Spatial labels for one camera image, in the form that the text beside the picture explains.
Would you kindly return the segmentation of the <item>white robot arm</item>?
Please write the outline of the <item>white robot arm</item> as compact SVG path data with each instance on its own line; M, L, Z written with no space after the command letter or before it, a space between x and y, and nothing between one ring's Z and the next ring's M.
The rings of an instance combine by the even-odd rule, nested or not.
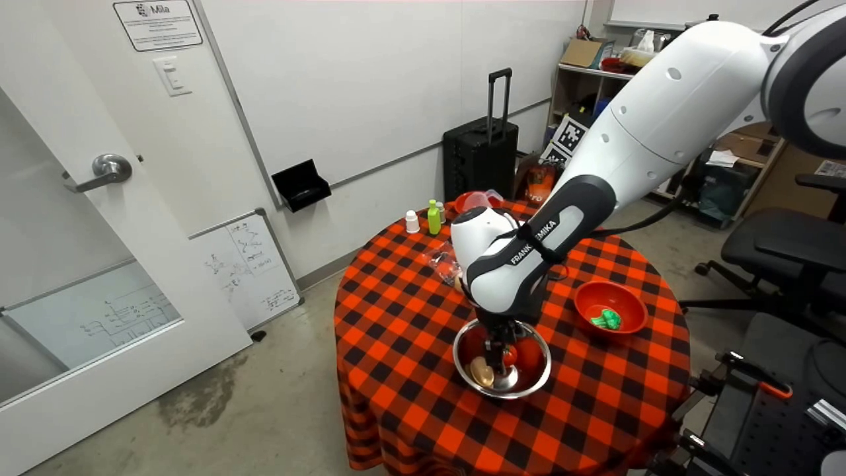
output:
M846 4L784 30L703 20L653 56L576 143L543 205L525 221L472 208L452 221L460 283L498 366L540 317L543 279L616 208L683 171L715 140L767 120L796 147L846 156Z

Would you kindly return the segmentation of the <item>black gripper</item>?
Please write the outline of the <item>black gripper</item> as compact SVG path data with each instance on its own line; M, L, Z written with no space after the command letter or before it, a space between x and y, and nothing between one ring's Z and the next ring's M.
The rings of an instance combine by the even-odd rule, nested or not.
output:
M503 374L507 366L514 366L505 361L505 346L517 339L525 339L525 325L514 315L494 315L486 308L480 308L477 317L486 332L485 360L494 366L498 374Z

